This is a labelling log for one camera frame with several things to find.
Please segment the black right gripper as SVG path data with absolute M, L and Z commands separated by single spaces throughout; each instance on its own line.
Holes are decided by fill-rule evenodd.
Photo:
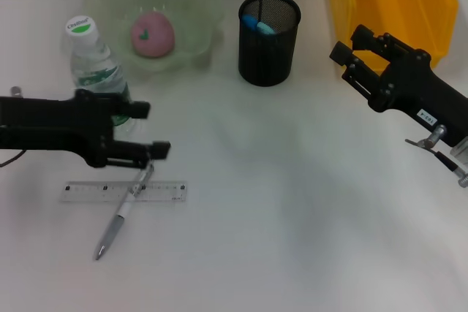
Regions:
M 467 98 L 437 77 L 428 56 L 388 32 L 375 36 L 359 25 L 351 36 L 352 49 L 338 41 L 330 59 L 345 70 L 341 76 L 358 91 L 378 113 L 398 110 L 425 129 L 447 129 L 442 141 L 450 147 L 467 137 Z M 379 76 L 352 50 L 371 51 L 390 62 Z

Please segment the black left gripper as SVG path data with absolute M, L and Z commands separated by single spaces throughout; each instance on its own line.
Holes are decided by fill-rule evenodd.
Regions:
M 114 101 L 112 94 L 81 89 L 67 100 L 3 96 L 1 149 L 69 151 L 95 168 L 146 168 L 165 160 L 171 144 L 113 141 L 112 115 L 147 118 L 149 112 L 148 102 Z

